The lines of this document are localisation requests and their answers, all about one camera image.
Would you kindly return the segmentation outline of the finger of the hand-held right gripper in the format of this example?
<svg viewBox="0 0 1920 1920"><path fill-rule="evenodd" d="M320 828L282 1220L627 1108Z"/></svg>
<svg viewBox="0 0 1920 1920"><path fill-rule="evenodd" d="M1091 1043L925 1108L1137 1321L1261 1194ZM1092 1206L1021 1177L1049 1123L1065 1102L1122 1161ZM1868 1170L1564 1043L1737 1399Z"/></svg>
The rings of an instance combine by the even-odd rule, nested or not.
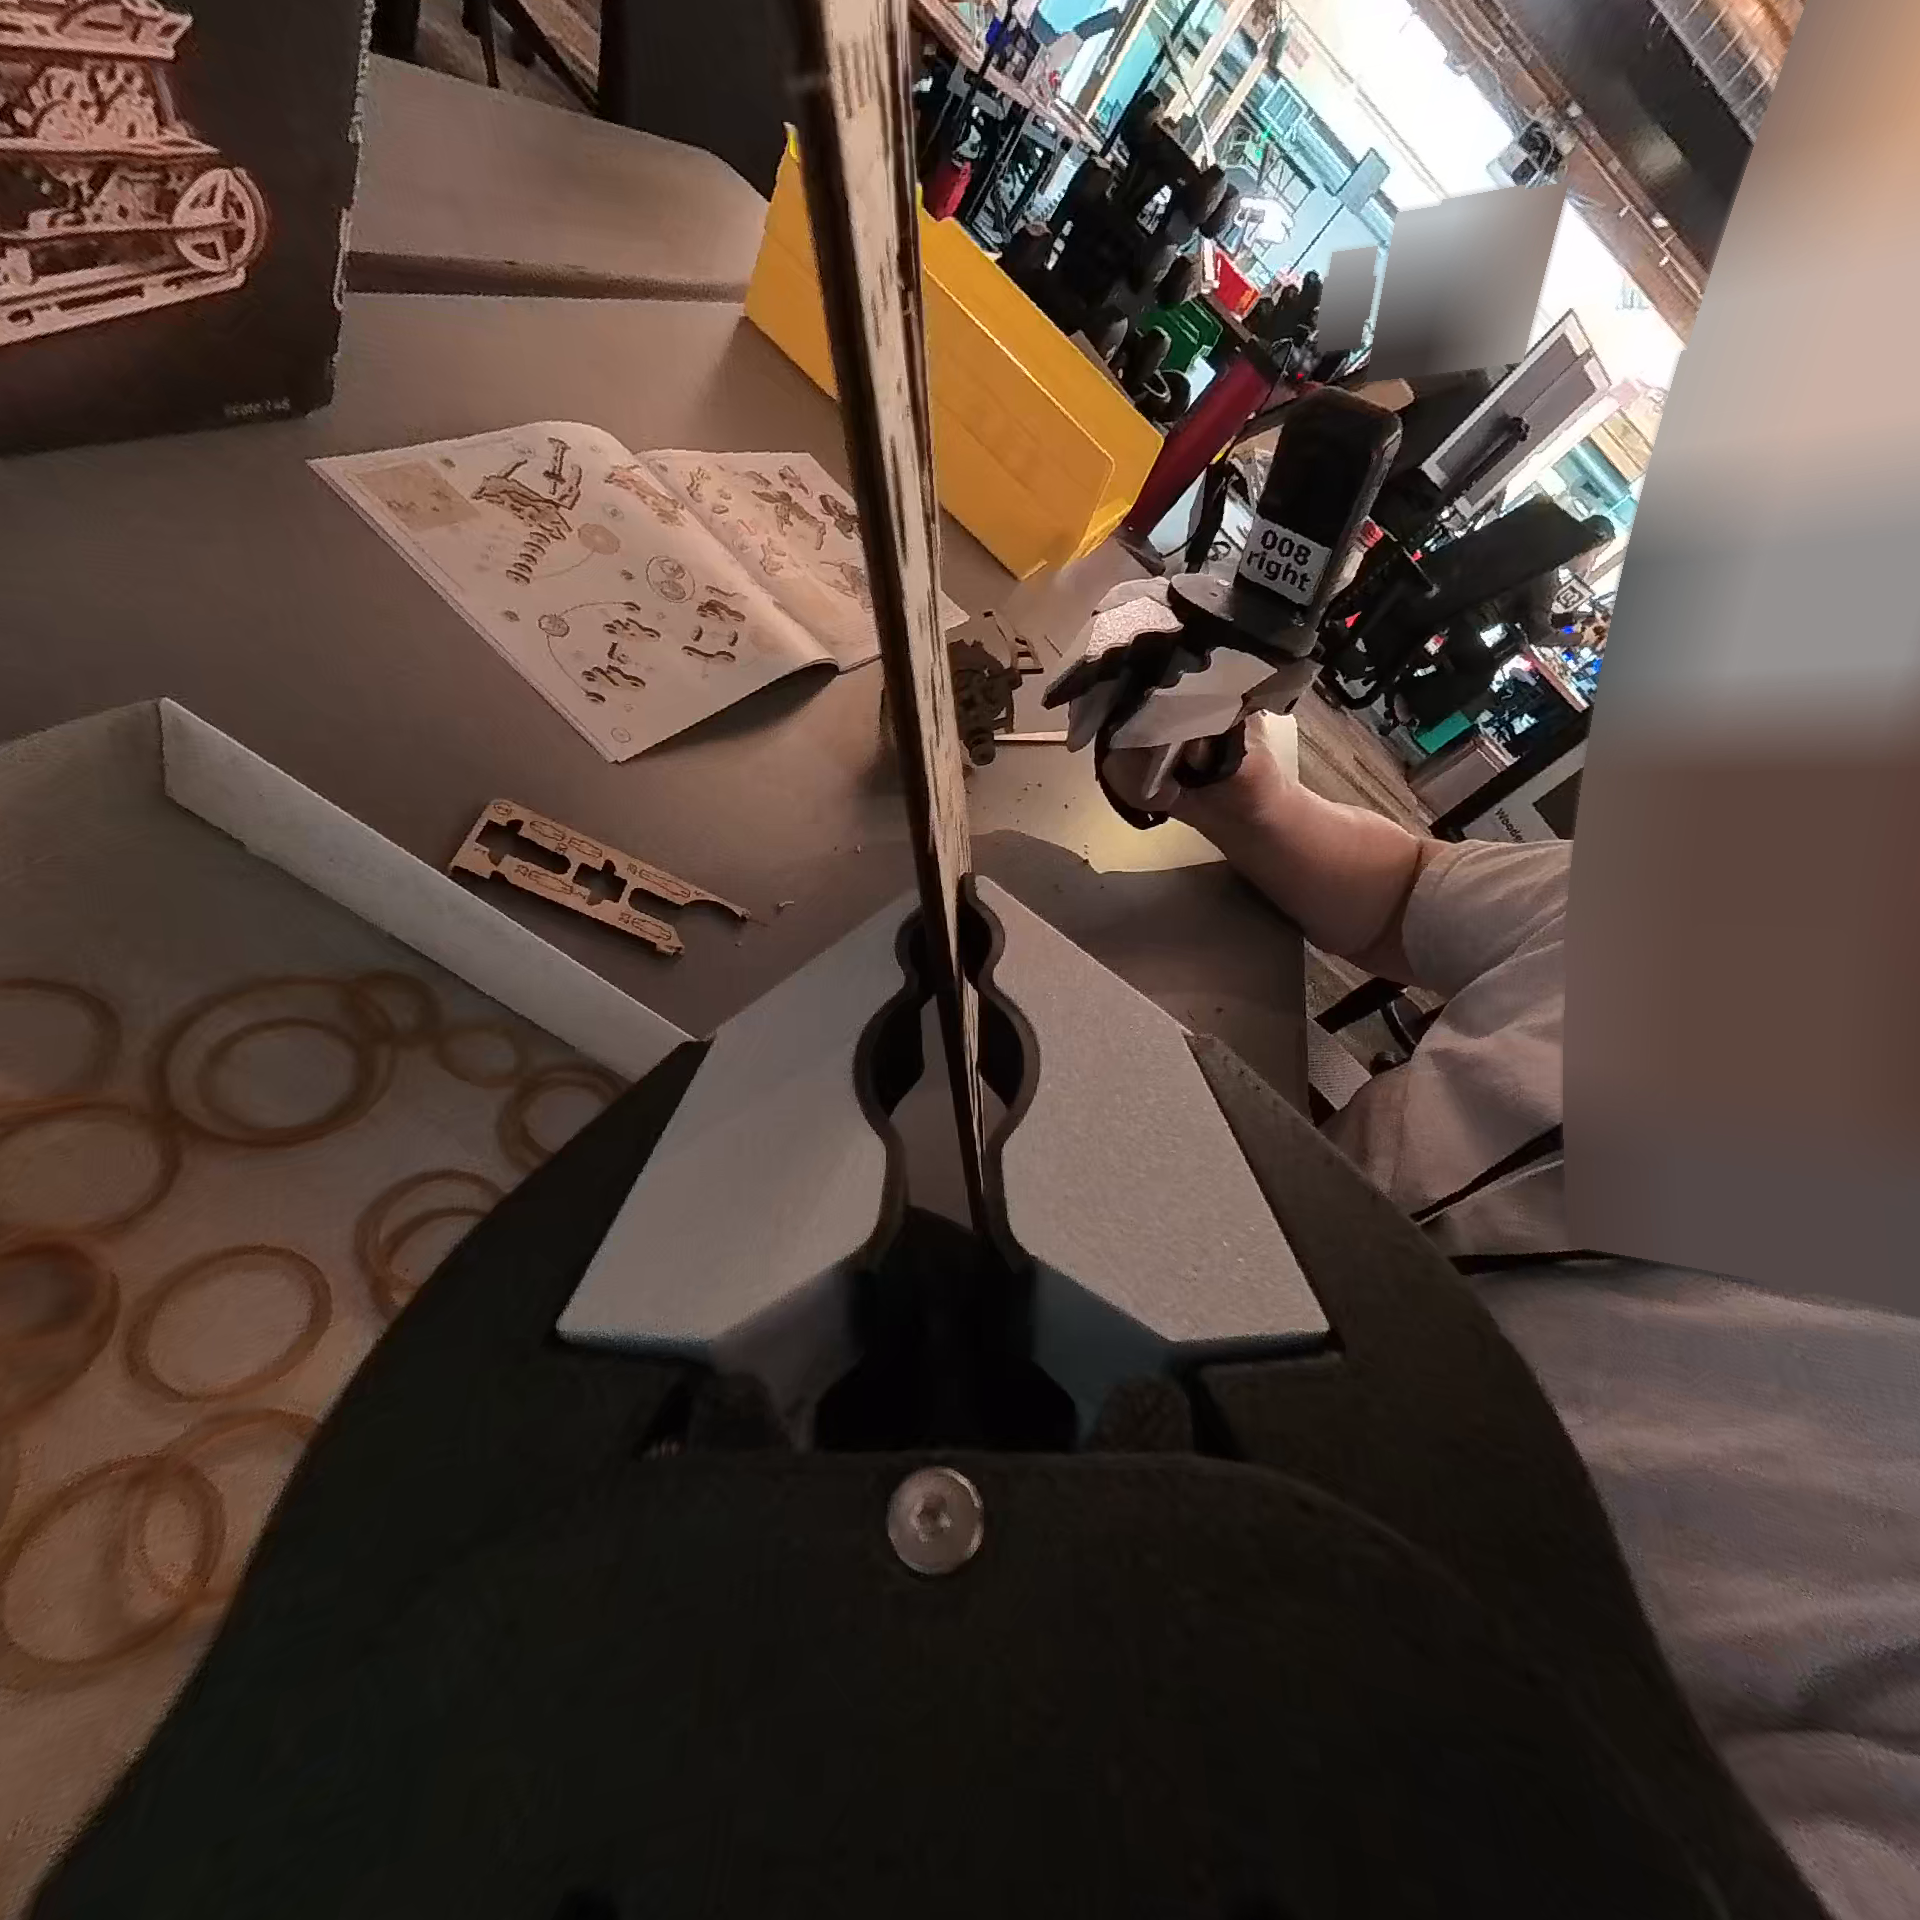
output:
<svg viewBox="0 0 1920 1920"><path fill-rule="evenodd" d="M1044 691L1044 708L1131 713L1154 691L1205 670L1205 648L1186 632L1167 590L1112 600L1091 620L1080 658Z"/></svg>
<svg viewBox="0 0 1920 1920"><path fill-rule="evenodd" d="M1306 694L1306 660L1213 656L1202 670L1154 689L1130 718L1131 747L1183 747L1229 734L1249 713L1290 713Z"/></svg>

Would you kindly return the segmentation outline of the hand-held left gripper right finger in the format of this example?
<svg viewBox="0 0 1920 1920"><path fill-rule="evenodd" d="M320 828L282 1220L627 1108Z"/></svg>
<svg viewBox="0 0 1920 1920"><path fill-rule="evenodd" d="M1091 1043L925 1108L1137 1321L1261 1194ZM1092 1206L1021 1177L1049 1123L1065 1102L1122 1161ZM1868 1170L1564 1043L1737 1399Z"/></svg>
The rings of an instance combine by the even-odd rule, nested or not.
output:
<svg viewBox="0 0 1920 1920"><path fill-rule="evenodd" d="M1031 1264L1043 1369L1314 1354L1312 1296L1185 1027L994 881L991 1009L1020 1039L1000 1212Z"/></svg>

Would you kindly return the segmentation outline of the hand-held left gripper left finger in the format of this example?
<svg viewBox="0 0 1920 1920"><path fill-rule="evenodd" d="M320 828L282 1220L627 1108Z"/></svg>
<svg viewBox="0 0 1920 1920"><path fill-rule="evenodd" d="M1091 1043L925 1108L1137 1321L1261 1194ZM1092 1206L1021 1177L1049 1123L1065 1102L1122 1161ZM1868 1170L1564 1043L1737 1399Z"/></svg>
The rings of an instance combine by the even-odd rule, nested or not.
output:
<svg viewBox="0 0 1920 1920"><path fill-rule="evenodd" d="M845 1374L898 1232L897 1108L925 987L898 896L727 1020L561 1312L577 1347L715 1374Z"/></svg>

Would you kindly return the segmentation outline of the wooden gear model assembly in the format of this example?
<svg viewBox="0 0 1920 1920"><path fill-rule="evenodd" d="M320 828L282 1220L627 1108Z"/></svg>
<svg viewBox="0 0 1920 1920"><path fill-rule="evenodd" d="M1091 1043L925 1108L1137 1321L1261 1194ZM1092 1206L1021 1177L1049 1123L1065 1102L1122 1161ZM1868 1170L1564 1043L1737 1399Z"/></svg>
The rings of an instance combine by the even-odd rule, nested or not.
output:
<svg viewBox="0 0 1920 1920"><path fill-rule="evenodd" d="M996 759L1003 734L1016 730L1021 683L1044 670L1034 643L994 610L969 615L947 634L955 732L967 767Z"/></svg>

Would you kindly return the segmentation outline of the thin dark wooden part sheet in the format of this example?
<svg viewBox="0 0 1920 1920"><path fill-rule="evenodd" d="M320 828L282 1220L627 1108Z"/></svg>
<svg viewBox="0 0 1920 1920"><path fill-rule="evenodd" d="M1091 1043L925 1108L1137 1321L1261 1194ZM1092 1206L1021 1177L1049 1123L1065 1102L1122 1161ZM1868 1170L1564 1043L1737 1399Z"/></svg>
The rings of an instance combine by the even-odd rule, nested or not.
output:
<svg viewBox="0 0 1920 1920"><path fill-rule="evenodd" d="M977 1232L994 1234L1000 1198L969 971L985 929L971 899L969 759L941 624L907 7L793 2L785 12L808 222L917 867L925 979L941 1020L967 1207Z"/></svg>

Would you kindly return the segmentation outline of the person's right forearm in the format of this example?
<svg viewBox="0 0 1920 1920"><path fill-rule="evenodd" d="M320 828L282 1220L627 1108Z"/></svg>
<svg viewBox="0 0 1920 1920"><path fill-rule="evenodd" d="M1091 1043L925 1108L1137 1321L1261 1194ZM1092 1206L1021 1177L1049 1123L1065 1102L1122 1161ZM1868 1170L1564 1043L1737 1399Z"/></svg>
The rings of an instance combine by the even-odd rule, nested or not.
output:
<svg viewBox="0 0 1920 1920"><path fill-rule="evenodd" d="M1239 769L1189 787L1183 823L1207 838L1307 945L1370 976L1412 983L1407 915L1441 841L1312 794L1288 771L1277 738L1274 715L1249 722Z"/></svg>

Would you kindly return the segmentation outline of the dark printed model kit box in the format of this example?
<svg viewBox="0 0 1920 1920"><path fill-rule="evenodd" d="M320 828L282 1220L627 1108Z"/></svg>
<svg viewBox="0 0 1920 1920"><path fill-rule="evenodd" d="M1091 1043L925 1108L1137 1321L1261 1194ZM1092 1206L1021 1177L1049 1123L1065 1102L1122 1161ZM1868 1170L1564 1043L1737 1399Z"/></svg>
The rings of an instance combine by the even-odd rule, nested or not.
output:
<svg viewBox="0 0 1920 1920"><path fill-rule="evenodd" d="M328 408L373 7L2 4L2 454Z"/></svg>

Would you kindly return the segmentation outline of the yellow plastic bin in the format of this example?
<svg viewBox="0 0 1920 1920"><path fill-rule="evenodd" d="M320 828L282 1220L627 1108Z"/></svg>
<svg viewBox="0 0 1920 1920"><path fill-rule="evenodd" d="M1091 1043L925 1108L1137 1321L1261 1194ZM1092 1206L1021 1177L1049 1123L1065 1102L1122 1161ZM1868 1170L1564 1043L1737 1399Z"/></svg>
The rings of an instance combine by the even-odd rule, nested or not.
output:
<svg viewBox="0 0 1920 1920"><path fill-rule="evenodd" d="M921 212L919 260L939 507L1018 582L1087 559L1137 506L1161 432L965 226Z"/></svg>

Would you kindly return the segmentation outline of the black office chair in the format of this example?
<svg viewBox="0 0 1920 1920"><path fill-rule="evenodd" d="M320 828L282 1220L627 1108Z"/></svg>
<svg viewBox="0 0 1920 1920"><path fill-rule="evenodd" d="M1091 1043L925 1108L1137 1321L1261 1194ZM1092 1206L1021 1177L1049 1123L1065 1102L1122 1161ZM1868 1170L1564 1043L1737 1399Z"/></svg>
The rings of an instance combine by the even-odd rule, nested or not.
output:
<svg viewBox="0 0 1920 1920"><path fill-rule="evenodd" d="M1546 635L1556 572L1615 536L1605 514L1537 496L1425 553L1384 538L1329 648L1330 697L1351 712L1386 702L1416 730L1474 713L1499 663Z"/></svg>

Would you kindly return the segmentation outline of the white box with black pattern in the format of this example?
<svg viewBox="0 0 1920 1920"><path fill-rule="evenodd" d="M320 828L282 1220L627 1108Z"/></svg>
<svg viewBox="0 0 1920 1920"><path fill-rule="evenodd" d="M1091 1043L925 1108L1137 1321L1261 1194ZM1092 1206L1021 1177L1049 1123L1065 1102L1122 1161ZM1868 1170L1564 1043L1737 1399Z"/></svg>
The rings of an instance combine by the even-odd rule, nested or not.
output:
<svg viewBox="0 0 1920 1920"><path fill-rule="evenodd" d="M1589 738L1568 734L1514 759L1431 823L1450 844L1525 846L1571 841Z"/></svg>

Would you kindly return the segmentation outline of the person's white shirt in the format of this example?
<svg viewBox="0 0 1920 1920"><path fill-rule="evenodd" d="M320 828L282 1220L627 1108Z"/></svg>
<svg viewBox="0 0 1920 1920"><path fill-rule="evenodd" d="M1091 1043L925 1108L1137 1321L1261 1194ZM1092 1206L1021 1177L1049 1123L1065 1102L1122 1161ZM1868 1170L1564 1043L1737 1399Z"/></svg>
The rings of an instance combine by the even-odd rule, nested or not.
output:
<svg viewBox="0 0 1920 1920"><path fill-rule="evenodd" d="M1441 846L1401 947L1439 998L1409 1062L1338 1111L1329 1139L1456 1262L1568 1258L1565 931L1572 844Z"/></svg>

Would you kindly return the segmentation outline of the pile of tan rubber bands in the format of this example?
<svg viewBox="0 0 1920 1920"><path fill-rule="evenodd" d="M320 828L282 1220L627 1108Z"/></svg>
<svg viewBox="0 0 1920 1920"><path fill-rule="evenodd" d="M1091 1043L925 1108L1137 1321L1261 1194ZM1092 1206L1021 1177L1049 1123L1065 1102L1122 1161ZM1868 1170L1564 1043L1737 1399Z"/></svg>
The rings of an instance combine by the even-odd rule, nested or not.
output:
<svg viewBox="0 0 1920 1920"><path fill-rule="evenodd" d="M170 1664L433 1267L627 1076L402 970L4 982L4 1696Z"/></svg>

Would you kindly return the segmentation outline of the computer monitor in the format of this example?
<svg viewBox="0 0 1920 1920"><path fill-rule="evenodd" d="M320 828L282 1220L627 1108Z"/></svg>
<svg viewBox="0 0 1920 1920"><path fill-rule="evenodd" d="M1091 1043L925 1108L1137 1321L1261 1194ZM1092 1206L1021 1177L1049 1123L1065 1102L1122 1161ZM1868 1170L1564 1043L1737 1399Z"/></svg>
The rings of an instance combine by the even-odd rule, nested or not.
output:
<svg viewBox="0 0 1920 1920"><path fill-rule="evenodd" d="M1531 449L1551 444L1612 388L1591 334L1568 311L1439 444L1425 476L1443 496L1499 489Z"/></svg>

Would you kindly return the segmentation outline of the open instruction booklet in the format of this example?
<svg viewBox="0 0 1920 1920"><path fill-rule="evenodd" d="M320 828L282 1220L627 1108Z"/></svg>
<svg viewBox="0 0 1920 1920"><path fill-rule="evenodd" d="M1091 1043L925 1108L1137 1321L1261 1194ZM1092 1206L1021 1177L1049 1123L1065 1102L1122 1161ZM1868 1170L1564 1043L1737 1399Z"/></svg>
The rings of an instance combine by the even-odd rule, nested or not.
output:
<svg viewBox="0 0 1920 1920"><path fill-rule="evenodd" d="M311 468L607 761L881 652L853 489L801 450L536 422Z"/></svg>

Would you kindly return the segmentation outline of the person's light grey trousers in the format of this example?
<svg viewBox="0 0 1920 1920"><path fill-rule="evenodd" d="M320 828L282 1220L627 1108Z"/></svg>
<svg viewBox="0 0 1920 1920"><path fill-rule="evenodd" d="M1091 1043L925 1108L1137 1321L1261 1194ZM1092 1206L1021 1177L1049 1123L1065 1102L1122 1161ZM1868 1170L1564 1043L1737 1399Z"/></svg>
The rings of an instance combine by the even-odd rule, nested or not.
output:
<svg viewBox="0 0 1920 1920"><path fill-rule="evenodd" d="M1643 1264L1480 1284L1832 1915L1917 1915L1917 1324Z"/></svg>

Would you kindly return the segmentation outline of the white cardboard tray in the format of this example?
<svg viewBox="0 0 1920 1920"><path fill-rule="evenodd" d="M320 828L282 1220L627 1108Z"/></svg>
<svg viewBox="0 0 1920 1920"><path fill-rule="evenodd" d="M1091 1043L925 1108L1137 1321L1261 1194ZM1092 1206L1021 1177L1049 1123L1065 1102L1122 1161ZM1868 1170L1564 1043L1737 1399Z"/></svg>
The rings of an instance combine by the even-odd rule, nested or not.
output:
<svg viewBox="0 0 1920 1920"><path fill-rule="evenodd" d="M178 704L11 740L2 787L4 982L79 982L157 1011L236 979L402 970L627 1083L683 1043L672 1023ZM224 1609L170 1664L2 1696L4 1915L28 1913Z"/></svg>

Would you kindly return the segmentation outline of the small wooden offcut frame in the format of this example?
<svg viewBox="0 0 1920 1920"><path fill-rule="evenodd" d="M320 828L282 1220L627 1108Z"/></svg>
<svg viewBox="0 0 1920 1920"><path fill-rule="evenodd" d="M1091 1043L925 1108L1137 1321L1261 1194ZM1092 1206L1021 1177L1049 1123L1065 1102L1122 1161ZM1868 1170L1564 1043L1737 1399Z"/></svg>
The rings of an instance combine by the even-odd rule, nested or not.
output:
<svg viewBox="0 0 1920 1920"><path fill-rule="evenodd" d="M445 876L501 881L665 958L685 951L679 927L665 920L667 907L712 907L740 927L756 922L751 907L514 801L481 810Z"/></svg>

